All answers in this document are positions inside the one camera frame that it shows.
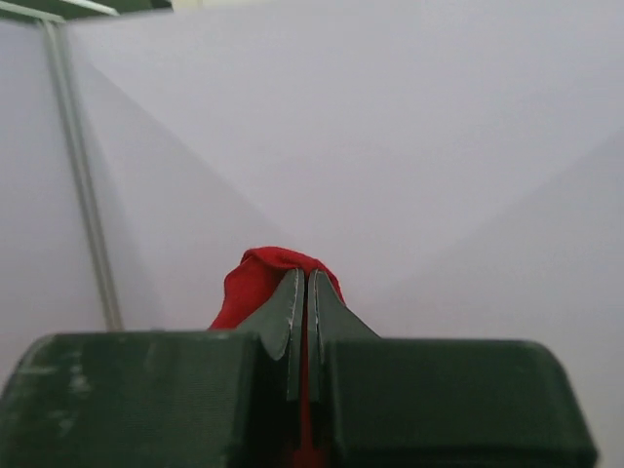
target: white backdrop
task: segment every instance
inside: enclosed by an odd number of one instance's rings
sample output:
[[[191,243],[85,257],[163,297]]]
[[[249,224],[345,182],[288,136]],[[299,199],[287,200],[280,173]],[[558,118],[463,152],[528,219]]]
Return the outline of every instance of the white backdrop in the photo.
[[[243,250],[399,336],[565,362],[624,466],[624,5],[280,2],[70,26],[131,328],[203,328]]]
[[[103,330],[41,32],[0,22],[0,387],[36,338]]]

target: white wall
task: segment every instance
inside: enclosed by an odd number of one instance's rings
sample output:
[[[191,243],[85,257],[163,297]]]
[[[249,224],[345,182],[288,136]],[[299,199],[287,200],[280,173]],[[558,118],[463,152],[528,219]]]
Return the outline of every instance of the white wall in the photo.
[[[274,2],[70,26],[121,306],[202,328],[247,247],[401,336],[538,339],[624,465],[624,7]]]
[[[104,323],[35,28],[0,22],[0,102],[1,386],[39,336]]]

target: white partition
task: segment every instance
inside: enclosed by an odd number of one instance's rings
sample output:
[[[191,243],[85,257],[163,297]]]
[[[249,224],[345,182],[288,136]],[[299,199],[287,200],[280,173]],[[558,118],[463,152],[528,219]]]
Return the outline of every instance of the white partition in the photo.
[[[0,22],[0,386],[36,338],[103,330],[41,32]]]
[[[247,247],[400,336],[537,339],[624,465],[624,5],[275,2],[70,26],[125,320]]]

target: metal frame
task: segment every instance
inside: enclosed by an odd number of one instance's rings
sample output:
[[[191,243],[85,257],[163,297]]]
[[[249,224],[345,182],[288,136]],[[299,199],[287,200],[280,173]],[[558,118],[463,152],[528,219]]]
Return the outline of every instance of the metal frame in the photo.
[[[47,19],[40,21],[40,27],[44,35],[50,73],[57,95],[58,112],[62,121],[80,211],[89,241],[104,322],[110,332],[118,332],[124,329],[124,325],[91,176],[87,143],[81,125],[77,94],[72,81],[65,31],[58,21]]]

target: crumpled red cloth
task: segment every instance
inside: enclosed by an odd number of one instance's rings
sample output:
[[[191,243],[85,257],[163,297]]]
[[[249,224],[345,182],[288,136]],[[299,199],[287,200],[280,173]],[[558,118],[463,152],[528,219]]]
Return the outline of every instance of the crumpled red cloth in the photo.
[[[313,270],[325,271],[342,298],[338,280],[320,260],[280,247],[249,249],[240,265],[225,277],[223,305],[211,330],[236,328],[271,297],[284,274],[293,268],[301,268],[306,278]],[[302,338],[302,362],[307,363],[307,333]],[[326,467],[324,454],[312,445],[307,366],[302,369],[301,379],[301,448],[288,456],[286,464],[292,468],[323,468]]]

